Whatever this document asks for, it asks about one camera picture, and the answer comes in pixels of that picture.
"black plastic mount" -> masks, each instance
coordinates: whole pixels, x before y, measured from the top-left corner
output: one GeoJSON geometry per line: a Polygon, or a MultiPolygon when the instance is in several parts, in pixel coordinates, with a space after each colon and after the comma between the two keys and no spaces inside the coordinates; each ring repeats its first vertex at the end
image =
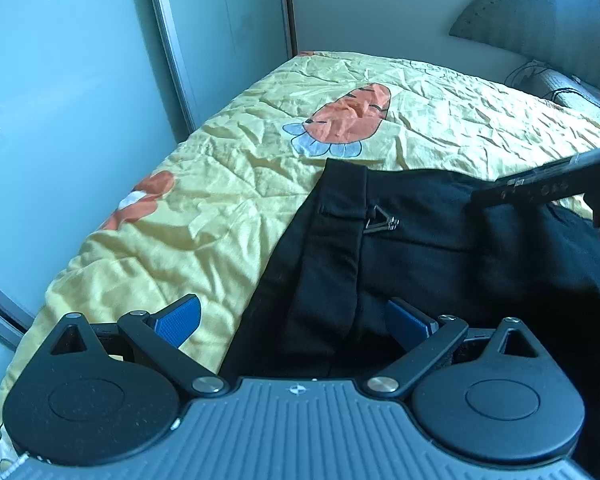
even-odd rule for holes
{"type": "Polygon", "coordinates": [[[2,418],[16,451],[57,464],[96,465],[151,446],[186,401],[228,391],[225,381],[168,342],[183,342],[199,323],[200,301],[192,294],[151,316],[132,311],[117,323],[90,325],[78,312],[63,316],[5,400],[2,418]],[[201,393],[192,387],[200,377],[217,378],[222,387],[201,393]]]}
{"type": "MultiPolygon", "coordinates": [[[[58,465],[116,462],[164,437],[192,399],[229,393],[226,381],[178,350],[200,312],[188,295],[117,323],[90,325],[80,313],[66,314],[5,400],[16,451],[58,465]]],[[[359,384],[367,397],[404,402],[432,442],[463,459],[526,465],[568,455],[584,421],[582,400],[520,320],[469,329],[398,298],[385,314],[405,354],[375,382],[359,384]]]]}

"ribbed plastic surface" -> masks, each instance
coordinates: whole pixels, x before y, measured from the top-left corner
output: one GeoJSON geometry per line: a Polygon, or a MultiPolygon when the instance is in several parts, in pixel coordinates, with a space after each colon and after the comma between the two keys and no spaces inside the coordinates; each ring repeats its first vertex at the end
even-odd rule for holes
{"type": "Polygon", "coordinates": [[[248,379],[192,403],[170,436],[115,464],[69,468],[29,458],[10,480],[579,480],[574,465],[480,468],[446,455],[404,408],[363,397],[350,381],[248,379]]]}
{"type": "Polygon", "coordinates": [[[200,326],[201,311],[200,300],[193,297],[158,319],[155,322],[155,333],[177,348],[200,326]]]}

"black pants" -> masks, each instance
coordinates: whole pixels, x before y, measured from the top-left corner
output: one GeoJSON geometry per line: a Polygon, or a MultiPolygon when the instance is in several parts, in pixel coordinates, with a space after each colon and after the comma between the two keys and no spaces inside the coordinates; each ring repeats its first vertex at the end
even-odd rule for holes
{"type": "Polygon", "coordinates": [[[271,256],[221,375],[369,377],[404,353],[384,325],[393,296],[475,328],[516,316],[584,398],[574,458],[600,479],[599,234],[552,204],[479,210],[470,195],[483,185],[449,171],[328,160],[271,256]],[[396,230],[363,233],[375,205],[399,218],[396,230]]]}

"wire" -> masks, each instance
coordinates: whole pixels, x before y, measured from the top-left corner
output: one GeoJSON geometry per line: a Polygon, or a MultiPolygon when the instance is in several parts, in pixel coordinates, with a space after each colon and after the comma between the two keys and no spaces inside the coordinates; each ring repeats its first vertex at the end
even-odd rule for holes
{"type": "Polygon", "coordinates": [[[521,71],[527,69],[527,68],[538,68],[538,67],[542,67],[544,70],[541,70],[540,72],[537,72],[538,74],[541,74],[542,72],[544,72],[545,70],[549,70],[550,67],[547,67],[545,64],[541,64],[541,63],[533,63],[532,61],[527,61],[525,64],[519,66],[518,68],[514,69],[508,76],[506,76],[506,78],[504,78],[504,85],[508,86],[510,88],[512,88],[513,84],[516,81],[516,78],[518,77],[518,75],[520,74],[521,71]],[[509,80],[509,78],[513,76],[513,79],[511,80],[510,84],[507,83],[507,81],[509,80]]]}
{"type": "Polygon", "coordinates": [[[580,97],[582,97],[585,101],[588,101],[589,103],[591,103],[592,105],[596,106],[597,108],[600,109],[600,104],[593,101],[592,99],[588,98],[586,95],[582,94],[581,92],[579,92],[578,90],[576,90],[575,88],[569,88],[569,87],[563,87],[563,88],[556,88],[555,90],[551,90],[550,92],[547,92],[546,94],[544,94],[541,99],[546,99],[548,95],[553,94],[550,101],[552,103],[555,103],[555,98],[558,97],[559,94],[577,94],[580,97]]]}

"yellow bedsheet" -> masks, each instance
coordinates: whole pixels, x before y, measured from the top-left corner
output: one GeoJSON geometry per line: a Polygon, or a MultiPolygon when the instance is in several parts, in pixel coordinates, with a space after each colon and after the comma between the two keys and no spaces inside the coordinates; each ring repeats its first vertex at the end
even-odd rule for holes
{"type": "MultiPolygon", "coordinates": [[[[20,371],[70,311],[112,322],[193,292],[202,324],[181,348],[218,370],[269,255],[328,156],[494,179],[599,147],[600,124],[496,83],[408,60],[297,56],[208,120],[85,240],[18,347],[0,386],[0,414],[20,371]]],[[[578,198],[565,205],[590,216],[578,198]]],[[[8,455],[3,438],[0,459],[8,455]]]]}

